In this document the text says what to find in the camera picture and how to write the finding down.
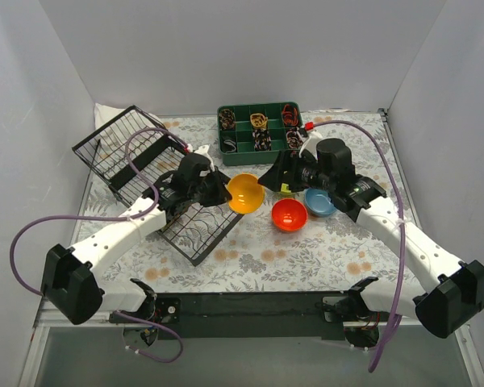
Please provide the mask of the lime green bowl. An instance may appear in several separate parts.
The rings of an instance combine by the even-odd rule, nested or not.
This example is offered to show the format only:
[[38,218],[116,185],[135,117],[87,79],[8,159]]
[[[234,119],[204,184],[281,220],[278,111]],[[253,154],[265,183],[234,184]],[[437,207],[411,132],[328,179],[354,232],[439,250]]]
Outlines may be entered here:
[[296,198],[303,191],[304,188],[301,185],[288,185],[286,183],[282,183],[280,195],[282,195],[284,198]]

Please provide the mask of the yellow orange bowl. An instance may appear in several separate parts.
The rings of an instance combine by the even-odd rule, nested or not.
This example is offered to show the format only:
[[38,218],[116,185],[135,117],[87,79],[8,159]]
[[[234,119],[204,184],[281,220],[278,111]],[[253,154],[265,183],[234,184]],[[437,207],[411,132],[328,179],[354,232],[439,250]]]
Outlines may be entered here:
[[238,214],[250,214],[258,210],[265,198],[265,190],[258,178],[250,173],[240,173],[227,183],[232,196],[229,207]]

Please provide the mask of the blue bowl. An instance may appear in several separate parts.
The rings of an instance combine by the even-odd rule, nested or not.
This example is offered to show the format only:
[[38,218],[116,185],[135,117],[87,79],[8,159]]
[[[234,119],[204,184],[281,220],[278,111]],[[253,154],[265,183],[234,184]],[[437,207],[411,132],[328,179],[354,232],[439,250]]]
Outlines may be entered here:
[[306,189],[304,205],[311,214],[320,218],[331,216],[336,212],[336,208],[328,194],[321,189]]

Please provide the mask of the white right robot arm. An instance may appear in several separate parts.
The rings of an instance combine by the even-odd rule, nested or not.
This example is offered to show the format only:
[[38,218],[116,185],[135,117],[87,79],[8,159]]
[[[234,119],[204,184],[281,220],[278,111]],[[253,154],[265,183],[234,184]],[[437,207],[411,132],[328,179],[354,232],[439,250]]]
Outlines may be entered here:
[[341,139],[322,139],[316,153],[280,151],[260,185],[293,192],[325,191],[337,210],[381,240],[418,279],[423,293],[407,293],[397,312],[418,319],[434,336],[446,338],[484,309],[484,265],[469,263],[437,245],[398,214],[399,203],[369,177],[356,173],[352,153]]

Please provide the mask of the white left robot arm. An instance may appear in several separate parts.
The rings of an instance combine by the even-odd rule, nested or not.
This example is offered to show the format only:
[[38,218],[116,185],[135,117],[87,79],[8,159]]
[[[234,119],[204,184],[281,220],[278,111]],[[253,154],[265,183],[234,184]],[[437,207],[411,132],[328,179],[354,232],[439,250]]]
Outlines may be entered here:
[[140,323],[149,321],[156,312],[156,292],[135,278],[106,283],[103,274],[191,205],[210,207],[229,202],[229,181],[208,156],[184,156],[177,169],[162,174],[113,223],[71,247],[57,244],[51,248],[44,266],[42,295],[74,325],[101,311],[119,311]]

